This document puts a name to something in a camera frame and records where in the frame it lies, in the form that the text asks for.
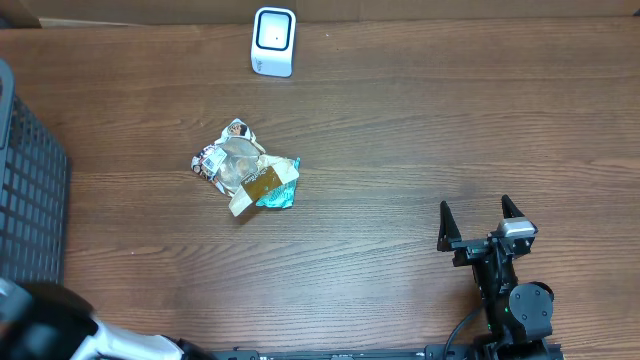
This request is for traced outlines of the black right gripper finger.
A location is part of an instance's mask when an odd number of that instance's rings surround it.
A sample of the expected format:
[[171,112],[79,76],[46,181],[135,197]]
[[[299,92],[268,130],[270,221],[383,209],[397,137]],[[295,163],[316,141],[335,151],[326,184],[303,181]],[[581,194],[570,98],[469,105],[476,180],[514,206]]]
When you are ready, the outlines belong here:
[[451,209],[446,201],[441,201],[439,205],[440,227],[437,241],[437,250],[449,252],[451,245],[461,241],[461,234],[452,215]]
[[523,212],[518,209],[518,207],[514,204],[514,202],[508,195],[503,195],[501,197],[501,206],[504,219],[519,218],[524,216]]

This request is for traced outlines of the clear cookie wrapper bag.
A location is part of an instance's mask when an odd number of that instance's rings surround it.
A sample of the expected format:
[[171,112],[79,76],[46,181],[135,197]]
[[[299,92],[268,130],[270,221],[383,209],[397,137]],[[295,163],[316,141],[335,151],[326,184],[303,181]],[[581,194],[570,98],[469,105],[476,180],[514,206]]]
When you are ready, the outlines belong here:
[[299,169],[287,161],[261,165],[264,154],[269,155],[256,134],[236,118],[192,158],[191,169],[230,198],[229,210],[237,217],[272,190],[299,178]]

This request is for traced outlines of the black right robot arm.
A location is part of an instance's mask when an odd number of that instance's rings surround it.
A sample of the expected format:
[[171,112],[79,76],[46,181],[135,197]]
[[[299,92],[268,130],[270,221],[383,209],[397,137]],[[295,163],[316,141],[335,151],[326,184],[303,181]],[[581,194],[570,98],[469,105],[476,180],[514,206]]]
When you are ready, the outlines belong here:
[[464,350],[467,359],[557,359],[558,347],[546,338],[552,334],[554,292],[545,283],[521,284],[513,262],[531,252],[538,228],[513,203],[501,197],[503,219],[484,239],[462,238],[449,205],[439,205],[437,250],[451,252],[456,267],[470,266],[479,289],[481,305],[450,333],[440,357],[446,359],[460,331],[480,313],[486,315],[489,332]]

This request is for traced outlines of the teal snack packet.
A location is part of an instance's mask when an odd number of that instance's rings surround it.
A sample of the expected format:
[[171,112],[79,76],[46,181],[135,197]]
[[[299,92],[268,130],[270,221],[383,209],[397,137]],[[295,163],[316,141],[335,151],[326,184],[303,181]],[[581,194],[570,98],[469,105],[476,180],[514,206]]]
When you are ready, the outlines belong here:
[[[261,165],[272,165],[273,163],[279,161],[287,161],[289,162],[296,170],[299,169],[300,166],[300,158],[296,160],[292,160],[285,157],[279,156],[271,156],[271,155],[261,155],[259,162]],[[287,184],[281,185],[276,189],[272,190],[265,196],[261,197],[255,205],[258,207],[266,207],[266,208],[291,208],[294,204],[295,200],[295,192],[297,188],[297,181],[291,181]]]

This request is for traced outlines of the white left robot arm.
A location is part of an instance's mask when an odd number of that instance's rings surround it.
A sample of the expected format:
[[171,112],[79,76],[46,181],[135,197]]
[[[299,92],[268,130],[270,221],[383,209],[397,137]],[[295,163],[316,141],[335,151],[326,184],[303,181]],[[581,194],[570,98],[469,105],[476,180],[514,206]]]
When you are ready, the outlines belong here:
[[1,280],[4,360],[213,360],[184,339],[144,335],[98,319],[91,304],[55,283]]

